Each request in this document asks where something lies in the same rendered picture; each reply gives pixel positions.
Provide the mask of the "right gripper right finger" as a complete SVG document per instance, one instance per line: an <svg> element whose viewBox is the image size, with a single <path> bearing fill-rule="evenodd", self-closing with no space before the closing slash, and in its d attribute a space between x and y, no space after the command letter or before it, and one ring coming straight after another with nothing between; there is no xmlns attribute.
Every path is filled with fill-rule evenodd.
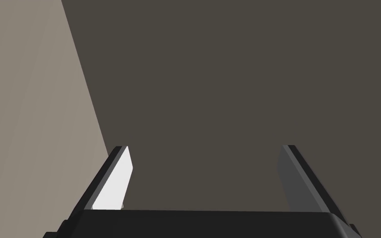
<svg viewBox="0 0 381 238"><path fill-rule="evenodd" d="M281 146L278 174L290 211L339 213L335 202L296 146Z"/></svg>

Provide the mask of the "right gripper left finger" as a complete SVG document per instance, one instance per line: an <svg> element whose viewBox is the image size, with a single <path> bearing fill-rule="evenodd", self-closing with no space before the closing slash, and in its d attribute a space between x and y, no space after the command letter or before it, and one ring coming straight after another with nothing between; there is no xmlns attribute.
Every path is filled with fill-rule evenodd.
<svg viewBox="0 0 381 238"><path fill-rule="evenodd" d="M74 210L121 210L132 171L129 148L115 147L75 205Z"/></svg>

